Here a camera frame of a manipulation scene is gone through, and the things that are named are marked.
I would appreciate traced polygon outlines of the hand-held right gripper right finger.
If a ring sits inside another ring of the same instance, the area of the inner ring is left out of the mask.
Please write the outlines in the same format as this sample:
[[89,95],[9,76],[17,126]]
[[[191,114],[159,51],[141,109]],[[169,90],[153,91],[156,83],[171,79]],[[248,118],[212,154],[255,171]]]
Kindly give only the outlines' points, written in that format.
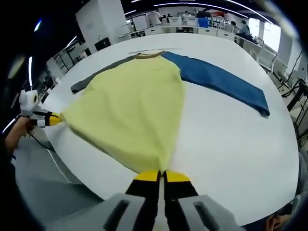
[[232,212],[208,195],[199,195],[184,174],[167,170],[165,216],[171,231],[241,231]]

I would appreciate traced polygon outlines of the person's left hand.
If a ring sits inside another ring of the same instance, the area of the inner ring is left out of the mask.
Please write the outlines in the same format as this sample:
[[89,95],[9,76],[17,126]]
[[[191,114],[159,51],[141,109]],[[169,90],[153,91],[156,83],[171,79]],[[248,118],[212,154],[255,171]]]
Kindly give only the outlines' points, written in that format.
[[32,123],[31,119],[23,116],[18,119],[17,124],[22,136],[26,135],[34,127],[34,124]]

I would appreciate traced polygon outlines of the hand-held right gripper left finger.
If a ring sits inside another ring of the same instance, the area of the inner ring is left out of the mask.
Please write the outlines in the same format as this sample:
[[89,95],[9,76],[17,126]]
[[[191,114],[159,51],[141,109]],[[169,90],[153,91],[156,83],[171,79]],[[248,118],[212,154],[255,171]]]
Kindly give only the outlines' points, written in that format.
[[159,170],[137,175],[125,193],[103,203],[104,231],[151,231],[158,211]]

